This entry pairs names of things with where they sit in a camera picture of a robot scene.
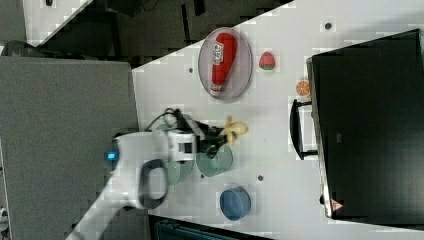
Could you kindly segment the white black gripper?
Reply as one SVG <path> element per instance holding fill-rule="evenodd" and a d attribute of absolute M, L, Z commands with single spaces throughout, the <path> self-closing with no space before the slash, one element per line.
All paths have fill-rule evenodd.
<path fill-rule="evenodd" d="M 175 111 L 174 116 L 176 127 L 166 131 L 171 161 L 195 161 L 200 142 L 206 138 L 218 136 L 207 144 L 206 155 L 209 158 L 214 158 L 218 150 L 228 143 L 226 136 L 219 136 L 224 131 L 223 127 L 209 126 L 193 120 L 181 111 Z"/>

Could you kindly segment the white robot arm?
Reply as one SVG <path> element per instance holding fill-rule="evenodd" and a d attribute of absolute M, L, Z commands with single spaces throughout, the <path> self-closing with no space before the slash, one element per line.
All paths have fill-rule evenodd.
<path fill-rule="evenodd" d="M 166 199 L 170 162 L 188 163 L 200 155 L 217 155 L 231 140 L 232 118 L 211 126 L 175 111 L 175 122 L 114 139 L 117 165 L 96 200 L 65 240 L 100 240 L 124 207 L 155 209 Z"/>

